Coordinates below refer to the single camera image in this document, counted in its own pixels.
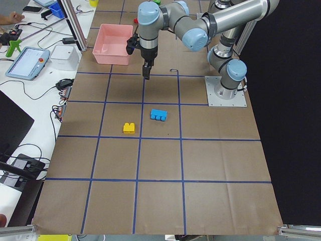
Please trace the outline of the person hand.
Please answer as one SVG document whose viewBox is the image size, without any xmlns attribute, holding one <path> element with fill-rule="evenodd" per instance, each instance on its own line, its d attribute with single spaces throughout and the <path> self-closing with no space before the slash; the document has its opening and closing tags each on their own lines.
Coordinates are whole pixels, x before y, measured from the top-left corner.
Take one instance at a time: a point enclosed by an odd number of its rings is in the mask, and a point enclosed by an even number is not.
<svg viewBox="0 0 321 241">
<path fill-rule="evenodd" d="M 17 12 L 11 12 L 8 16 L 0 15 L 0 25 L 13 25 L 21 22 L 25 18 L 24 15 Z"/>
</svg>

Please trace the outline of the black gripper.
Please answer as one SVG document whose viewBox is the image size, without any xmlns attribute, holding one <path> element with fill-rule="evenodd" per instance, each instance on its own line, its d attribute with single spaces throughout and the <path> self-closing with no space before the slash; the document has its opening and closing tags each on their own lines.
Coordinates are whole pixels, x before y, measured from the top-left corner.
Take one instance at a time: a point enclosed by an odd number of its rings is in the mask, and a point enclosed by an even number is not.
<svg viewBox="0 0 321 241">
<path fill-rule="evenodd" d="M 142 76 L 144 79 L 150 79 L 150 68 L 154 66 L 154 60 L 157 57 L 158 46 L 152 49 L 141 48 L 140 54 L 144 59 L 144 65 L 142 66 Z"/>
</svg>

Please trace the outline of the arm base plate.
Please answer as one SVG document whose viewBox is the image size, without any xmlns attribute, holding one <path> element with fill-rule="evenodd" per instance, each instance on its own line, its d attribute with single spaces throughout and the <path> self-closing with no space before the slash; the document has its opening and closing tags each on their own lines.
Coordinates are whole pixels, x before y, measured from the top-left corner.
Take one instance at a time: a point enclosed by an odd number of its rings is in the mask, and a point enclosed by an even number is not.
<svg viewBox="0 0 321 241">
<path fill-rule="evenodd" d="M 247 107 L 241 83 L 229 90 L 221 84 L 221 76 L 205 76 L 205 86 L 209 107 Z"/>
</svg>

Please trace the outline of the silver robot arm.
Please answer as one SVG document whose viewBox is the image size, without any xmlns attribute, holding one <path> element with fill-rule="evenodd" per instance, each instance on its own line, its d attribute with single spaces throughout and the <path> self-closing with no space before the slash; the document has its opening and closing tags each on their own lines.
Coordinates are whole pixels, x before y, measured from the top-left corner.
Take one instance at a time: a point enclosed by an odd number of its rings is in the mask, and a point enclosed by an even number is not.
<svg viewBox="0 0 321 241">
<path fill-rule="evenodd" d="M 244 44 L 245 33 L 251 32 L 255 23 L 269 16 L 278 4 L 278 1 L 211 1 L 208 11 L 193 20 L 184 1 L 163 6 L 142 2 L 137 11 L 138 33 L 132 37 L 134 43 L 127 44 L 127 52 L 135 48 L 140 50 L 144 59 L 142 75 L 149 79 L 157 57 L 160 30 L 171 30 L 192 52 L 205 48 L 220 34 L 219 43 L 209 51 L 207 59 L 221 74 L 221 80 L 214 88 L 215 94 L 230 100 L 236 96 L 247 73 L 245 63 L 233 59 L 233 46 Z"/>
</svg>

